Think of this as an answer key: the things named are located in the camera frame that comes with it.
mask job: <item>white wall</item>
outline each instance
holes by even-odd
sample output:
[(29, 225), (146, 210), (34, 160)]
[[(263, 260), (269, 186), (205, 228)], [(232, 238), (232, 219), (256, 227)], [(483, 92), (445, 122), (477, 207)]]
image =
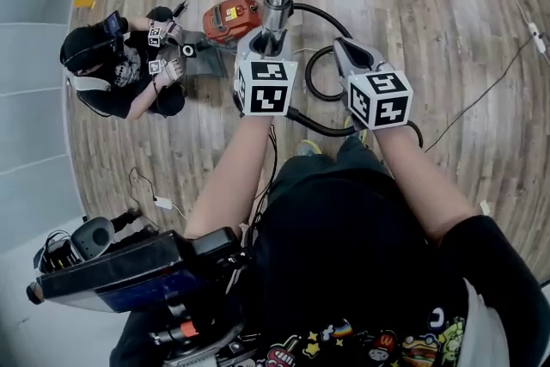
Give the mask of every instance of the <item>white wall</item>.
[[(76, 219), (56, 228), (72, 232), (81, 223)], [(35, 280), (33, 257), (46, 236), (0, 255), (0, 341), (4, 345), (0, 345), (0, 365), (107, 367), (128, 314), (48, 302), (35, 306), (27, 299), (25, 288)]]
[(72, 2), (0, 0), (0, 253), (83, 215), (59, 63)]

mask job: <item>hand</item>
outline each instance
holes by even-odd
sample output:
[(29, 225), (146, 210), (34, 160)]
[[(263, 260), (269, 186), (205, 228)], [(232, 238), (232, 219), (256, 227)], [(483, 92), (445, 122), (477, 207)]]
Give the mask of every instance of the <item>hand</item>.
[(183, 46), (185, 43), (184, 30), (175, 21), (154, 21), (153, 28), (161, 29), (161, 40), (171, 45)]

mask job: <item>black t-shirt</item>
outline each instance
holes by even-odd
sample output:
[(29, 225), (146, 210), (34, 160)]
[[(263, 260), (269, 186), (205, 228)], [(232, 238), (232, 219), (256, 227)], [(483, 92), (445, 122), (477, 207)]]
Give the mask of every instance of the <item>black t-shirt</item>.
[[(122, 32), (127, 31), (127, 22)], [(131, 103), (134, 98), (141, 94), (150, 83), (150, 76), (147, 72), (147, 61), (155, 59), (158, 49), (147, 44), (147, 33), (143, 31), (133, 32), (125, 45), (135, 48), (140, 57), (141, 65), (138, 66), (138, 80), (123, 87), (117, 86), (117, 67), (111, 66), (100, 68), (97, 72), (90, 74), (95, 78), (107, 81), (111, 85), (110, 90), (86, 90), (78, 92), (80, 97), (91, 107), (109, 115), (126, 118), (130, 112)]]
[(390, 179), (365, 177), (307, 180), (267, 208), (254, 245), (256, 365), (456, 365), (464, 278), (497, 310), (511, 365), (538, 365), (548, 305), (492, 219), (459, 223), (436, 247)]

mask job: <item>yellow object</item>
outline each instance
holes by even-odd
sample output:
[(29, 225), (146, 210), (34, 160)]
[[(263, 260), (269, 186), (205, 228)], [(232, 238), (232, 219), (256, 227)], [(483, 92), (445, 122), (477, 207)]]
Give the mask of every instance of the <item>yellow object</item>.
[(225, 17), (225, 20), (233, 20), (237, 18), (237, 8), (230, 8), (227, 11), (227, 17)]
[(319, 145), (317, 145), (317, 143), (315, 143), (314, 141), (311, 141), (310, 139), (303, 139), (302, 142), (311, 145), (311, 147), (313, 147), (313, 150), (317, 155), (322, 154), (322, 151), (319, 148)]
[[(351, 119), (351, 115), (348, 116), (344, 121), (344, 128), (347, 129), (348, 127), (351, 127), (353, 125), (353, 119)], [(363, 129), (361, 131), (361, 136), (359, 139), (361, 139), (361, 144), (366, 145), (367, 144), (367, 129)]]
[(95, 6), (95, 0), (75, 0), (75, 8), (93, 8)]

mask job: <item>sneaker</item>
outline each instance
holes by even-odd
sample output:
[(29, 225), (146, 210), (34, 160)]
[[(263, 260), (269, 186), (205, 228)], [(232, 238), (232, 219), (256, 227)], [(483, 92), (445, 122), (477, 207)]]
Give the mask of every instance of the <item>sneaker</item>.
[(296, 147), (296, 156), (313, 156), (322, 154), (319, 145), (310, 141), (309, 139), (304, 139)]
[[(351, 115), (348, 116), (344, 121), (344, 128), (351, 127), (353, 125), (353, 119), (351, 118)], [(350, 137), (356, 137), (359, 138), (359, 141), (361, 141), (362, 145), (367, 145), (367, 129), (363, 129), (361, 131), (357, 131), (350, 135)]]

